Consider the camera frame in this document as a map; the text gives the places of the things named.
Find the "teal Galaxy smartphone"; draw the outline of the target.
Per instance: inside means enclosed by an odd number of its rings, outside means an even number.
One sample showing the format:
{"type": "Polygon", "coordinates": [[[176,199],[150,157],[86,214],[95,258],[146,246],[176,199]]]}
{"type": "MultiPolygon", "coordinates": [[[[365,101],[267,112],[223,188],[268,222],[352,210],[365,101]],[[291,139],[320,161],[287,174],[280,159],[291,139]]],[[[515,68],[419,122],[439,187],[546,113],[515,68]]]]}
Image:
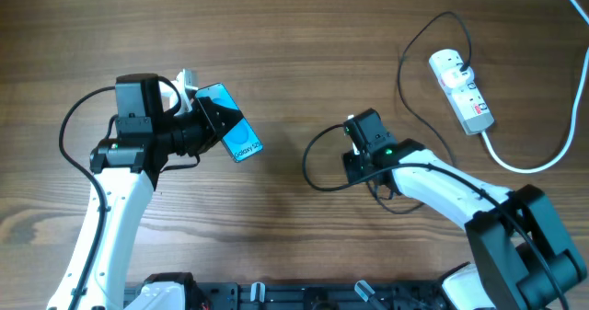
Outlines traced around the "teal Galaxy smartphone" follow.
{"type": "MultiPolygon", "coordinates": [[[[222,83],[201,88],[197,91],[196,97],[209,98],[213,103],[221,106],[239,109],[237,103],[222,83]]],[[[263,150],[261,140],[244,115],[243,119],[230,132],[222,135],[221,141],[236,163],[240,163],[263,150]]]]}

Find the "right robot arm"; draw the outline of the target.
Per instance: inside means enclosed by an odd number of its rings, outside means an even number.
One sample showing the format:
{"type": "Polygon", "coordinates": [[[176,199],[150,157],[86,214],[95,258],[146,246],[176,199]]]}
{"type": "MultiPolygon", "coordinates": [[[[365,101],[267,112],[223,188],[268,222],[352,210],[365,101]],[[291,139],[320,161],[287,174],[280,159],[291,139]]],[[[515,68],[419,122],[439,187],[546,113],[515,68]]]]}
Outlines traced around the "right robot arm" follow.
{"type": "Polygon", "coordinates": [[[586,265],[548,196],[474,178],[422,144],[398,142],[374,109],[344,122],[350,184],[369,182],[420,201],[466,232],[473,263],[442,284],[457,309],[542,309],[587,278],[586,265]]]}

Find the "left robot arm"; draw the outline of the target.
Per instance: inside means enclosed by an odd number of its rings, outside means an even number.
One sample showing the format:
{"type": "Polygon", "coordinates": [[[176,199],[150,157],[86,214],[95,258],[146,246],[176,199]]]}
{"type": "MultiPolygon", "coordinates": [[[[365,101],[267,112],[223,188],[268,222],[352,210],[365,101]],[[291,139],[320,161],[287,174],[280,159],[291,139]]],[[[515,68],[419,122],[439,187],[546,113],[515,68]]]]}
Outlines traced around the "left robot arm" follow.
{"type": "Polygon", "coordinates": [[[90,182],[87,212],[50,309],[123,309],[126,275],[144,211],[173,156],[199,160],[222,143],[236,162],[257,141],[222,84],[198,88],[183,71],[122,75],[114,86],[117,112],[91,151],[89,166],[68,162],[90,182]]]}

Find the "white USB charger plug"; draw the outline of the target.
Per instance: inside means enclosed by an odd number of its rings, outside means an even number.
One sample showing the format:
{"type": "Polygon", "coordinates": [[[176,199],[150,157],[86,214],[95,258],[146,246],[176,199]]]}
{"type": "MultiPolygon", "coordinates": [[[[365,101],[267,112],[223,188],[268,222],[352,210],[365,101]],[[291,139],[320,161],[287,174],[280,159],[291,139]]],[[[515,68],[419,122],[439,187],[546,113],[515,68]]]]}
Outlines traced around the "white USB charger plug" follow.
{"type": "Polygon", "coordinates": [[[474,79],[471,67],[462,71],[460,66],[448,68],[439,76],[439,83],[444,91],[451,91],[466,85],[474,79]]]}

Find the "white power strip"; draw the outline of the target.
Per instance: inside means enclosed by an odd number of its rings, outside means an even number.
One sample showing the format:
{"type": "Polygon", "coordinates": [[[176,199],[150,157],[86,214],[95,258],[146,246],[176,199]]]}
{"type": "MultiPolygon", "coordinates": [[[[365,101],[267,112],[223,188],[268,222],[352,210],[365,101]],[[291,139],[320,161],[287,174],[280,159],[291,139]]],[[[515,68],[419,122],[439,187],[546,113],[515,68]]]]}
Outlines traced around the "white power strip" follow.
{"type": "MultiPolygon", "coordinates": [[[[463,64],[459,52],[451,49],[435,52],[429,59],[429,65],[440,87],[440,74],[448,68],[462,67],[463,64]]],[[[474,79],[464,86],[444,93],[466,135],[482,133],[494,123],[489,106],[474,79]]]]}

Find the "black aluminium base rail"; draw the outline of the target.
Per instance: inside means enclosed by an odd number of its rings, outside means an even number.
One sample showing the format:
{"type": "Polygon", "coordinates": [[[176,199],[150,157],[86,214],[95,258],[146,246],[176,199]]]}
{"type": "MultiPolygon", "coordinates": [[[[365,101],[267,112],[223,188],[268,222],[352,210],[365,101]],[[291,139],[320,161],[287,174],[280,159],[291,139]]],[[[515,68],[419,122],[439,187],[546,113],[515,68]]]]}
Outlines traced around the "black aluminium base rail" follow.
{"type": "Polygon", "coordinates": [[[127,287],[125,309],[313,310],[492,309],[487,297],[472,301],[445,294],[438,281],[355,284],[237,284],[199,282],[190,291],[169,282],[127,287]]]}

